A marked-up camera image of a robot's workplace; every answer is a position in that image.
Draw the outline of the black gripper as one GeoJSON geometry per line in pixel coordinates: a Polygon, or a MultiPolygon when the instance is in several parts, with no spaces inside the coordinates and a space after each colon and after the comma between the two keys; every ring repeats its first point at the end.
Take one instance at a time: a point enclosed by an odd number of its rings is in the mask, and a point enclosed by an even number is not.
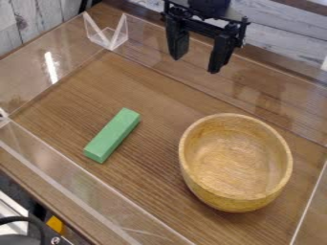
{"type": "Polygon", "coordinates": [[[214,37],[208,72],[216,74],[236,47],[244,45],[249,18],[229,7],[230,0],[162,0],[169,55],[180,59],[189,49],[189,32],[214,37]]]}

